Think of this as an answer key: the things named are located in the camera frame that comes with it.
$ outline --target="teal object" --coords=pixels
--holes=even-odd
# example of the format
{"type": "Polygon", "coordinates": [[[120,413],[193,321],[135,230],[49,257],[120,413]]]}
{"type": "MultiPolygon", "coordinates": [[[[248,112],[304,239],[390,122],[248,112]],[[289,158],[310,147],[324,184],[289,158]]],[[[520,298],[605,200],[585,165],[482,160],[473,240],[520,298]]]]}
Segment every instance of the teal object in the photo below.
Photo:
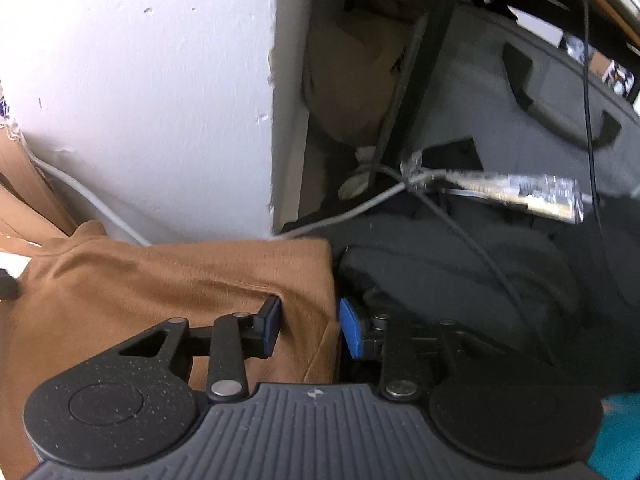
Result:
{"type": "Polygon", "coordinates": [[[640,479],[640,393],[607,397],[589,465],[608,480],[640,479]]]}

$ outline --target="gray bag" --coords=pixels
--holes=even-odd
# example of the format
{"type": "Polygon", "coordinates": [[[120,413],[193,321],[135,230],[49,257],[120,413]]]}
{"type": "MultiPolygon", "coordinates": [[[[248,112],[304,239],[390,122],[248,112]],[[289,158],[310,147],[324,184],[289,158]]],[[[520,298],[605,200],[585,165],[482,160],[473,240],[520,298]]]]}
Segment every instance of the gray bag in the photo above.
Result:
{"type": "MultiPolygon", "coordinates": [[[[590,73],[598,190],[640,194],[640,117],[590,73]]],[[[409,136],[473,137],[485,171],[575,178],[589,192],[582,65],[502,16],[459,6],[409,136]]]]}

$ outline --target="white wall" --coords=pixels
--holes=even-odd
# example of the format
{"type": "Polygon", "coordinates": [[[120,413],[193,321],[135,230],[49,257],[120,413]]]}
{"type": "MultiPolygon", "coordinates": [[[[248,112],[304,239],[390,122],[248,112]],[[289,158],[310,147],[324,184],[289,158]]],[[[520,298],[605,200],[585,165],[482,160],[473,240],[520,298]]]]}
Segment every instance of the white wall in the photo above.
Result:
{"type": "Polygon", "coordinates": [[[305,1],[282,2],[296,23],[276,40],[276,0],[0,0],[2,85],[36,154],[151,241],[264,237],[300,120],[286,56],[302,64],[305,1]]]}

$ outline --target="black cable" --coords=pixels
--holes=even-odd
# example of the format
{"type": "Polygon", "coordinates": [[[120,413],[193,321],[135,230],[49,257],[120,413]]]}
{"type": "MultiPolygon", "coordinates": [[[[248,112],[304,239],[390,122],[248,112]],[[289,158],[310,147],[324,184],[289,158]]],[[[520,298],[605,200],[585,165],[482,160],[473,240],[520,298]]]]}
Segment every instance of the black cable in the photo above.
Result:
{"type": "Polygon", "coordinates": [[[604,236],[600,221],[600,205],[598,204],[598,188],[596,186],[596,168],[593,160],[593,130],[591,129],[591,108],[589,104],[589,0],[582,0],[584,12],[584,62],[582,64],[582,93],[584,94],[584,121],[587,127],[587,150],[589,152],[589,177],[591,196],[593,196],[593,216],[598,225],[600,235],[604,236]]]}
{"type": "Polygon", "coordinates": [[[482,260],[482,262],[489,267],[491,272],[498,279],[498,282],[502,285],[504,290],[506,291],[508,297],[513,303],[513,306],[516,308],[520,319],[523,323],[533,330],[536,338],[538,339],[538,343],[542,350],[544,351],[546,357],[549,362],[555,366],[560,367],[559,361],[556,358],[555,353],[552,351],[551,347],[546,342],[545,337],[540,333],[540,331],[536,328],[535,323],[529,319],[527,316],[527,308],[522,301],[518,291],[513,286],[513,283],[507,278],[507,276],[502,272],[498,264],[491,257],[491,255],[482,247],[478,242],[474,240],[474,238],[467,233],[461,226],[456,222],[453,218],[447,215],[442,209],[440,209],[437,205],[435,205],[431,200],[429,200],[424,193],[414,184],[405,179],[400,173],[393,170],[388,166],[383,166],[381,164],[367,164],[358,168],[358,173],[364,171],[377,171],[379,173],[384,173],[392,178],[396,179],[398,182],[403,183],[406,186],[406,190],[408,193],[415,196],[420,202],[422,202],[427,208],[434,213],[440,220],[442,220],[449,229],[451,229],[454,234],[459,236],[468,246],[469,248],[482,260]]]}
{"type": "Polygon", "coordinates": [[[402,157],[402,150],[412,132],[424,94],[431,81],[433,70],[444,39],[449,30],[458,0],[435,0],[429,11],[429,19],[418,47],[414,67],[409,75],[396,121],[385,139],[378,139],[375,161],[395,166],[402,157]]]}

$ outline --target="brown cloth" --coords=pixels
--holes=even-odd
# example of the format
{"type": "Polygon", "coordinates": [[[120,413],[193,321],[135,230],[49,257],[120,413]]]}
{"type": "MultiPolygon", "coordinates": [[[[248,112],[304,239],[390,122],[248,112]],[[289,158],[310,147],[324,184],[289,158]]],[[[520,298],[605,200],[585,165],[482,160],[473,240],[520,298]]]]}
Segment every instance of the brown cloth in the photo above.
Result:
{"type": "Polygon", "coordinates": [[[309,30],[302,88],[322,130],[349,146],[378,142],[412,26],[362,10],[309,30]]]}
{"type": "MultiPolygon", "coordinates": [[[[20,277],[22,295],[0,303],[0,468],[6,480],[37,461],[22,426],[43,381],[170,317],[207,326],[255,313],[268,294],[283,302],[273,357],[248,360],[259,381],[330,383],[337,356],[331,254],[322,240],[208,242],[137,248],[99,222],[52,238],[20,277]]],[[[190,384],[202,388],[206,358],[190,384]]]]}
{"type": "Polygon", "coordinates": [[[0,206],[5,235],[40,243],[78,228],[5,125],[0,126],[0,206]]]}

